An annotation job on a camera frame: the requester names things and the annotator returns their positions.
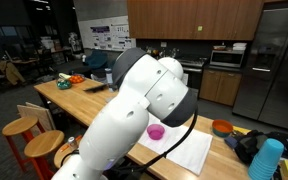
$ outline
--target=microwave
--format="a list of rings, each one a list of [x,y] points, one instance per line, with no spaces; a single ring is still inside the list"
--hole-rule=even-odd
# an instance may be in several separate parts
[[[240,68],[243,62],[244,50],[212,51],[211,65]]]

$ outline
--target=black cable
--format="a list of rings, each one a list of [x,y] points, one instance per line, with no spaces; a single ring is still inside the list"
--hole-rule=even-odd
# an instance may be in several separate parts
[[[73,155],[73,154],[80,154],[80,151],[79,151],[78,149],[76,149],[76,150],[72,151],[71,153],[66,154],[66,155],[63,157],[62,161],[61,161],[61,166],[60,166],[60,167],[63,166],[63,163],[64,163],[65,159],[66,159],[68,156]]]
[[[152,160],[150,160],[149,162],[147,162],[146,164],[141,165],[141,166],[138,166],[138,165],[136,165],[136,166],[126,166],[126,167],[114,168],[112,170],[118,172],[120,175],[125,175],[125,174],[129,174],[129,173],[132,173],[132,172],[144,172],[144,171],[146,171],[147,168],[149,168],[151,165],[156,163],[161,158],[163,158],[163,157],[166,158],[168,153],[170,153],[177,146],[179,146],[189,136],[189,134],[194,129],[194,126],[195,126],[196,121],[197,121],[197,116],[198,116],[198,106],[196,105],[195,112],[194,112],[194,117],[193,117],[193,120],[192,120],[192,123],[191,123],[189,129],[186,131],[186,133],[182,136],[182,138],[179,141],[177,141],[172,147],[170,147],[164,153],[156,156],[155,158],[153,158]]]

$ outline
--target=pink cup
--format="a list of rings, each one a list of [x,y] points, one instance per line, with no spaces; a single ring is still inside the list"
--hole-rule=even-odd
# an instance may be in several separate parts
[[[151,139],[159,140],[163,137],[165,129],[159,124],[151,124],[147,127],[146,131]]]

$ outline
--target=whiteboard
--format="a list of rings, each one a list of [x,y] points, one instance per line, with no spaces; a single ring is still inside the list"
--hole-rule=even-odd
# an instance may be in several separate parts
[[[136,47],[129,37],[128,16],[78,22],[84,48],[125,51]]]

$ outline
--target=oven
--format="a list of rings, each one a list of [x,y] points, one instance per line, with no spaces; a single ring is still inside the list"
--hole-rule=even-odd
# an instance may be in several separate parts
[[[199,56],[183,56],[177,60],[183,67],[183,83],[187,85],[187,87],[191,88],[198,97],[203,76],[203,65],[208,58]]]

